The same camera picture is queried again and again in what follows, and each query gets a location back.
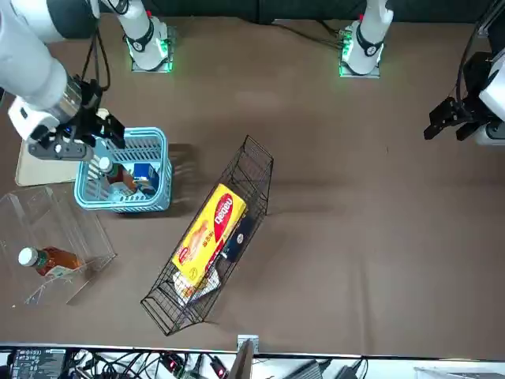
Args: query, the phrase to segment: plastic basket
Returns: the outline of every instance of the plastic basket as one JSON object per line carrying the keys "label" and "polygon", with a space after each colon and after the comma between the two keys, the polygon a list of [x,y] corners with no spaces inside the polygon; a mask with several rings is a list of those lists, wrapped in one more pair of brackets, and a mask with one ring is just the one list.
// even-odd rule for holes
{"label": "plastic basket", "polygon": [[[137,191],[123,196],[115,193],[100,174],[99,159],[108,156],[112,162],[121,163],[133,171],[135,163],[150,163],[159,175],[159,189],[153,196]],[[81,162],[77,171],[74,197],[76,202],[88,210],[113,212],[163,211],[170,204],[172,166],[168,160],[168,144],[158,128],[125,129],[125,148],[117,148],[111,141],[98,139],[95,156],[90,162]]]}

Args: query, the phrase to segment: bottle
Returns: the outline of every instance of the bottle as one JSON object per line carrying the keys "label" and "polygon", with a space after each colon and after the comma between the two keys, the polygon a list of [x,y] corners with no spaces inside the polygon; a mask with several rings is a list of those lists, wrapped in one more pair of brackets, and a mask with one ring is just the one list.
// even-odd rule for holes
{"label": "bottle", "polygon": [[81,266],[77,255],[56,247],[38,250],[25,247],[19,252],[18,261],[25,267],[33,267],[41,276],[60,277]]}
{"label": "bottle", "polygon": [[120,163],[112,163],[104,156],[98,163],[99,169],[105,174],[110,186],[124,196],[133,195],[137,186],[133,183],[133,176]]}

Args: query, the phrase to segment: yellow box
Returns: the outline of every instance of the yellow box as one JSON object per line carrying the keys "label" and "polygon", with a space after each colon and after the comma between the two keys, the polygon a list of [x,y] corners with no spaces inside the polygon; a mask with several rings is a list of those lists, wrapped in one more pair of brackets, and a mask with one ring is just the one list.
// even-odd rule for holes
{"label": "yellow box", "polygon": [[218,185],[172,258],[193,286],[200,283],[245,209],[245,202],[237,194]]}

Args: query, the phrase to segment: acrylic container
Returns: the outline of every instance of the acrylic container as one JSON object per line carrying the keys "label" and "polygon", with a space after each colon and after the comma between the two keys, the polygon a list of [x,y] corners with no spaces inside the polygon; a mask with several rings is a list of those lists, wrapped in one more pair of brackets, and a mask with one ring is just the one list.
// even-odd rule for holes
{"label": "acrylic container", "polygon": [[[37,186],[0,200],[0,285],[3,302],[65,304],[102,271],[115,253],[96,214],[81,209],[72,186]],[[75,253],[82,265],[52,279],[18,262],[21,249],[54,246]]]}

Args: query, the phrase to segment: blue carton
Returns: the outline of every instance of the blue carton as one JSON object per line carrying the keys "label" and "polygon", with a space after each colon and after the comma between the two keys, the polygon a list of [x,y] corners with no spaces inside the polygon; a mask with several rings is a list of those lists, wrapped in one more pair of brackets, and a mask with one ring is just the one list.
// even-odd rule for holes
{"label": "blue carton", "polygon": [[133,183],[146,195],[154,195],[159,187],[159,175],[150,163],[135,163]]}

